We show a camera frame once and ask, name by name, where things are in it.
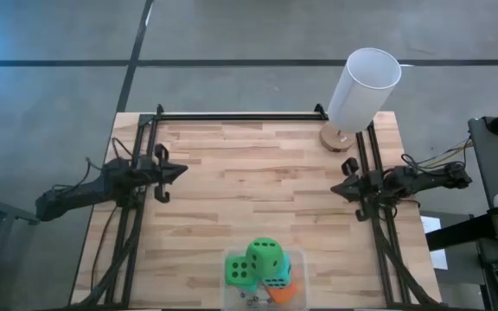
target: wooden table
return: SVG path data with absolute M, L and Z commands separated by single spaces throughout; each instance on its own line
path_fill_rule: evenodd
M 138 116 L 119 113 L 115 120 L 112 134 L 129 149 Z M 374 122 L 384 165 L 401 164 L 394 113 L 380 112 Z M 156 141 L 169 149 L 171 162 L 189 170 L 168 187 L 170 203 L 159 203 L 148 191 L 130 308 L 220 308 L 221 253 L 262 236 L 303 249 L 311 308 L 384 307 L 372 226 L 357 221 L 357 203 L 329 191 L 344 180 L 340 166 L 350 156 L 358 159 L 358 150 L 354 145 L 347 153 L 328 152 L 318 139 L 322 124 L 159 122 Z M 109 148 L 107 161 L 113 157 Z M 113 208 L 114 203 L 105 203 L 93 209 L 72 302 L 89 293 L 93 259 Z M 98 277 L 112 259 L 118 215 L 102 246 Z M 395 223 L 406 266 L 440 301 L 416 205 L 400 204 Z M 393 267 L 390 271 L 400 301 Z

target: yellow wire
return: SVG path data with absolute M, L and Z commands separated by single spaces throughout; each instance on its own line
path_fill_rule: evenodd
M 449 158 L 451 158 L 452 156 L 455 156 L 457 154 L 459 154 L 461 151 L 463 151 L 464 149 L 467 149 L 469 147 L 472 147 L 474 144 L 472 142 L 469 142 L 469 143 L 466 143 L 465 145 L 463 145 L 462 147 L 458 148 L 457 150 L 453 151 L 450 155 L 447 155 L 446 157 L 444 157 L 443 159 L 440 159 L 440 160 L 436 160 L 428 165 L 426 165 L 425 167 L 426 168 L 430 168 L 432 166 L 435 166 L 436 164 L 439 164 Z

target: green die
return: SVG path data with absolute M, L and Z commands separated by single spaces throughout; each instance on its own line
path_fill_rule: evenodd
M 259 280 L 253 274 L 244 256 L 226 259 L 226 284 L 254 292 Z
M 247 247 L 246 260 L 255 276 L 272 277 L 282 267 L 284 252 L 275 240 L 257 238 Z

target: clear plastic container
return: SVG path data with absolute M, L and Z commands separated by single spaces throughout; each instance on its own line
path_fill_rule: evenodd
M 298 248 L 284 248 L 291 259 L 291 281 L 297 284 L 297 293 L 289 302 L 277 305 L 272 301 L 262 283 L 256 293 L 250 293 L 235 286 L 226 285 L 224 275 L 226 274 L 225 262 L 228 257 L 244 256 L 246 248 L 236 247 L 225 250 L 222 253 L 222 277 L 220 287 L 222 292 L 222 310 L 245 311 L 245 310 L 292 310 L 303 311 L 309 309 L 309 277 L 307 274 L 307 262 L 304 253 Z

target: wood grain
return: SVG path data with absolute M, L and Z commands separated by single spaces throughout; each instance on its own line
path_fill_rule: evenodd
M 130 149 L 138 115 L 119 113 L 115 120 L 113 135 Z M 380 112 L 374 122 L 384 164 L 400 164 L 394 113 Z M 304 250 L 310 307 L 384 307 L 372 228 L 356 220 L 357 204 L 329 191 L 344 179 L 340 165 L 350 156 L 358 159 L 356 145 L 347 153 L 328 152 L 318 141 L 321 127 L 319 121 L 159 123 L 157 141 L 172 162 L 187 163 L 189 170 L 168 187 L 169 204 L 148 191 L 130 307 L 220 308 L 222 251 L 262 236 Z M 107 155 L 107 161 L 114 157 L 112 148 Z M 93 258 L 112 208 L 94 207 L 73 301 L 89 293 Z M 111 261 L 118 215 L 105 237 L 98 278 Z M 439 300 L 417 207 L 401 204 L 395 220 L 405 264 Z M 393 267 L 391 275 L 397 292 Z

